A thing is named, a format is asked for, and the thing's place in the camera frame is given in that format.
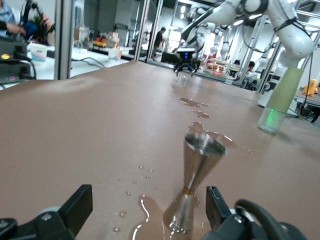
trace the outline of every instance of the orange plush toy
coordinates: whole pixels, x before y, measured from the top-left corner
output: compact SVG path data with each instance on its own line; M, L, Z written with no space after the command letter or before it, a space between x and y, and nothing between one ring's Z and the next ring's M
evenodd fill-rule
M308 96L313 96L316 92L318 92L318 81L315 79L311 79L310 83L309 83L309 89L308 89L308 85L303 86L303 91L302 94L307 94Z

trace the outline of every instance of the yellow button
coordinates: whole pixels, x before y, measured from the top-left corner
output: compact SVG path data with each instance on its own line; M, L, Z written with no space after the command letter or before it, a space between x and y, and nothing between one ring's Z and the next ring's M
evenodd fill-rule
M4 59L4 60L7 60L10 58L10 55L9 54L3 54L1 55L1 58Z

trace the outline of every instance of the metal jigger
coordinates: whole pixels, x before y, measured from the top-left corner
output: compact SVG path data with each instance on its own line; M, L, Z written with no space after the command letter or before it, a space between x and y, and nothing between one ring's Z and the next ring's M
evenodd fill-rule
M192 231L195 190L226 153L226 147L207 134L190 132L184 136L184 187L163 214L168 229L180 234Z

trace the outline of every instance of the ceiling light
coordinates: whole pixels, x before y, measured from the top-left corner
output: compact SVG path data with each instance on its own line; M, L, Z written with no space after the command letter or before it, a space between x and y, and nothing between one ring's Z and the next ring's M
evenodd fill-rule
M243 20L239 20L239 21L236 21L233 25L238 26L238 25L242 24L243 22L244 22Z
M258 15L252 15L249 17L249 19L256 19L257 17L262 16L262 14L258 14Z

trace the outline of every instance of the person's hand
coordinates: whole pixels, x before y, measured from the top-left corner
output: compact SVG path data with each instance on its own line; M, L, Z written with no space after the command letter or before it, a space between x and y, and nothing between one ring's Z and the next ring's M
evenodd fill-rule
M52 27L52 21L47 16L47 14L43 14L42 20L45 22L46 29L49 31L51 29L51 27Z
M14 35L21 34L24 37L26 36L26 30L22 26L15 25L12 23L7 23L6 28L8 33L10 34L14 34Z

